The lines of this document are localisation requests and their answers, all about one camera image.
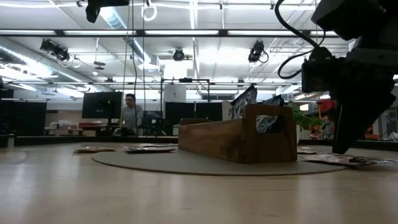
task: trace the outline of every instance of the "red object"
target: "red object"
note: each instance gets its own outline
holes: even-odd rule
[[[321,104],[319,105],[319,110],[321,112],[328,111],[333,109],[336,105],[335,100],[321,100]]]

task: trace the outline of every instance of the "wooden box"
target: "wooden box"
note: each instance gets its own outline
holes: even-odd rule
[[[279,133],[257,132],[256,118],[262,114],[279,117]],[[241,164],[297,160],[296,130],[291,108],[247,105],[242,119],[191,123],[182,120],[179,127],[178,148],[181,150]]]

